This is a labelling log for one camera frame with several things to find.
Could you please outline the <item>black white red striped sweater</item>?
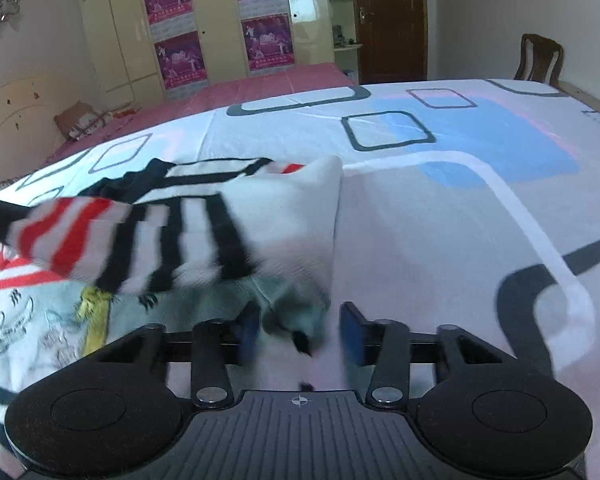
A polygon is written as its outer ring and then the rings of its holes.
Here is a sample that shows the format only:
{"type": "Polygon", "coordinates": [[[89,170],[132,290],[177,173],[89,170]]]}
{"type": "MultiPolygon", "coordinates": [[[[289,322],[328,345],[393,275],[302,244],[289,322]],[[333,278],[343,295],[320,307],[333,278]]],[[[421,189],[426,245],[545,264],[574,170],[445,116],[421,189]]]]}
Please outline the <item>black white red striped sweater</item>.
{"type": "Polygon", "coordinates": [[[336,157],[155,159],[78,196],[0,200],[0,264],[113,295],[259,282],[274,325],[310,353],[329,305],[341,179],[336,157]]]}

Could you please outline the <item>patterned white bed sheet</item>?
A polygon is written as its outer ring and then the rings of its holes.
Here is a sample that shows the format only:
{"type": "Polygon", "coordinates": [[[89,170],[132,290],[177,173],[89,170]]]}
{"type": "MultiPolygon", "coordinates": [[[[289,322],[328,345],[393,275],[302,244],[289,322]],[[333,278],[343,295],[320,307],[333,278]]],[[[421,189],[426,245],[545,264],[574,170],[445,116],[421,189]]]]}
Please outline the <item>patterned white bed sheet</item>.
{"type": "Polygon", "coordinates": [[[140,327],[0,388],[0,479],[600,479],[600,113],[537,82],[291,93],[140,130],[24,174],[73,197],[153,160],[336,157],[329,305],[310,353],[262,283],[138,298],[140,327]],[[192,330],[254,301],[235,401],[190,400],[192,330]],[[372,408],[341,305],[411,331],[406,408],[372,408]]]}

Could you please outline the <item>white printed garment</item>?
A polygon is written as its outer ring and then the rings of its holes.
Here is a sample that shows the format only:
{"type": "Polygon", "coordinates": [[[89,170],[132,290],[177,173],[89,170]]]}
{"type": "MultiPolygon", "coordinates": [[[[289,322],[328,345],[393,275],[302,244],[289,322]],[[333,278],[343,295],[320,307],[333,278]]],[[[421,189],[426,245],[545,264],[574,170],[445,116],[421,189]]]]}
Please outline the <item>white printed garment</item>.
{"type": "Polygon", "coordinates": [[[140,327],[138,298],[66,281],[0,244],[0,388],[17,392],[140,327]]]}

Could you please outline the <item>brown patterned pillow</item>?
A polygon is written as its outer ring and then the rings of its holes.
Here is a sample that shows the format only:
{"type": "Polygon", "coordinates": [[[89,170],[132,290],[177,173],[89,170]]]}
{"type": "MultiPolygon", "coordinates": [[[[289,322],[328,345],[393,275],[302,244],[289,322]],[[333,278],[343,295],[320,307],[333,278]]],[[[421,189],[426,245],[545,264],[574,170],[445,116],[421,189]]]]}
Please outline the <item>brown patterned pillow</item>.
{"type": "Polygon", "coordinates": [[[96,110],[90,104],[76,102],[54,117],[54,123],[67,141],[77,141],[104,128],[111,119],[106,110],[96,110]]]}

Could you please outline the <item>pink bed sheet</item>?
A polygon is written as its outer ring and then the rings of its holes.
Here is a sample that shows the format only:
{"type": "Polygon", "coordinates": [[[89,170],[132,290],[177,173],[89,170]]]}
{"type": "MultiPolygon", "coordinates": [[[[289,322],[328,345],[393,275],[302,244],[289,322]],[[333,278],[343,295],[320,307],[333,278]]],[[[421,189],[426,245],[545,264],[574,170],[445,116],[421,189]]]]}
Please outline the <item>pink bed sheet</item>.
{"type": "Polygon", "coordinates": [[[59,162],[80,151],[98,144],[155,127],[164,122],[219,107],[263,100],[273,96],[286,96],[313,90],[353,87],[348,78],[334,63],[301,65],[271,75],[222,82],[204,88],[190,98],[140,110],[122,118],[111,119],[105,127],[79,141],[66,141],[44,162],[45,166],[59,162]]]}

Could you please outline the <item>lower left purple poster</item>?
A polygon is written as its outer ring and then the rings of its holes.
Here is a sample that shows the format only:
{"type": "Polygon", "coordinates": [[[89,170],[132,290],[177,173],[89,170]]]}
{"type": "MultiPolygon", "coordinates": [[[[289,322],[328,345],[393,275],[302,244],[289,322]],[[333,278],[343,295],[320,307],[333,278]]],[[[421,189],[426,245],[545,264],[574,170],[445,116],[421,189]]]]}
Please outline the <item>lower left purple poster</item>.
{"type": "Polygon", "coordinates": [[[207,80],[198,32],[156,42],[155,50],[166,90],[207,80]]]}

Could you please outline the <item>cream wooden headboard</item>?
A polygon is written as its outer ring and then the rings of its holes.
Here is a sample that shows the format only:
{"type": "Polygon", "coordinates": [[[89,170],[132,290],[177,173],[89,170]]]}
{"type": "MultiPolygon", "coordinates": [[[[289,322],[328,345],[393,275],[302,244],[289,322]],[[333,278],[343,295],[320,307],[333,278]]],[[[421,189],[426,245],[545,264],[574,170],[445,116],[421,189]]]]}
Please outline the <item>cream wooden headboard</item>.
{"type": "Polygon", "coordinates": [[[54,117],[79,101],[54,75],[27,77],[0,88],[0,181],[30,174],[65,142],[54,117]]]}

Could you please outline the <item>lower right purple poster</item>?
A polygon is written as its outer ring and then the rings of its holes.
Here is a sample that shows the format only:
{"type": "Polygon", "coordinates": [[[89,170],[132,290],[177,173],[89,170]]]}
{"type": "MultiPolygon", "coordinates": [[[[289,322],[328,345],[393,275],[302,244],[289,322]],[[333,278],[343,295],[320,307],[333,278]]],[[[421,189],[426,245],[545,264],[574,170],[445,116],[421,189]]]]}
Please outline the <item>lower right purple poster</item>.
{"type": "Polygon", "coordinates": [[[294,65],[294,43],[287,14],[242,20],[242,34],[252,72],[294,65]]]}

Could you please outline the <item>cream wardrobe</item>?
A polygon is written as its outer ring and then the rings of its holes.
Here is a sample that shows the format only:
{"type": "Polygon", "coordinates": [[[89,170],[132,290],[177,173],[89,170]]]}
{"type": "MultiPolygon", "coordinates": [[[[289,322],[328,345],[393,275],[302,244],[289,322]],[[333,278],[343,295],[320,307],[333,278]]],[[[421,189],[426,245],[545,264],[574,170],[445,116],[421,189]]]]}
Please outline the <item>cream wardrobe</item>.
{"type": "Polygon", "coordinates": [[[328,0],[79,0],[105,104],[151,108],[335,57],[328,0]]]}

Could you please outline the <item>upper left purple poster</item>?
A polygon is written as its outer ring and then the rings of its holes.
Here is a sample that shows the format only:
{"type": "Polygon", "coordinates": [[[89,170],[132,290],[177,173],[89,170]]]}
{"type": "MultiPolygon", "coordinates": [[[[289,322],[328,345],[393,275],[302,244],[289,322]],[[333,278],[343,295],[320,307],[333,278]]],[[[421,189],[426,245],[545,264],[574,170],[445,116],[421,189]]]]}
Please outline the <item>upper left purple poster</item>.
{"type": "Polygon", "coordinates": [[[144,0],[154,43],[196,32],[193,0],[144,0]]]}

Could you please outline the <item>dark wooden chair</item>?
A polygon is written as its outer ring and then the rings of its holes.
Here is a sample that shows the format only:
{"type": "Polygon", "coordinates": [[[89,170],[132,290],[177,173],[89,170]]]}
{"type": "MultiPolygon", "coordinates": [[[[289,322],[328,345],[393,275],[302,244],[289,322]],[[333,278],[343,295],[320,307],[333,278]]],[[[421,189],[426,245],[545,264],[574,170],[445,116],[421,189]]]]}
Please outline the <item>dark wooden chair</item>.
{"type": "Polygon", "coordinates": [[[542,82],[557,88],[565,61],[565,50],[557,41],[538,34],[523,34],[515,80],[542,82]]]}

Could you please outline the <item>corner shelf unit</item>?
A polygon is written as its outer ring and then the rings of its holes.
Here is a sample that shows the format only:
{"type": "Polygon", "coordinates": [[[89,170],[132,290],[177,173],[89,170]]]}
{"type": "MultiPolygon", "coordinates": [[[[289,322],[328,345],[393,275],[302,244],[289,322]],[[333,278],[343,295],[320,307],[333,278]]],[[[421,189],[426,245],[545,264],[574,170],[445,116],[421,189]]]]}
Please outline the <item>corner shelf unit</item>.
{"type": "Polygon", "coordinates": [[[349,79],[358,84],[363,47],[358,39],[358,3],[356,0],[328,0],[328,3],[336,64],[349,79]]]}

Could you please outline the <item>brown wooden door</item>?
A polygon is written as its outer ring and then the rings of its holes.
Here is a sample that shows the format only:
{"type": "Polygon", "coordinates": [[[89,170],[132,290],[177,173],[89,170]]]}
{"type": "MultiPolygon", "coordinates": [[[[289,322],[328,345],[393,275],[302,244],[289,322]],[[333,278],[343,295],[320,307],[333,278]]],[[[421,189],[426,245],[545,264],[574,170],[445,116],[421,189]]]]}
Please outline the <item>brown wooden door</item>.
{"type": "Polygon", "coordinates": [[[427,77],[427,0],[356,0],[363,84],[427,77]]]}

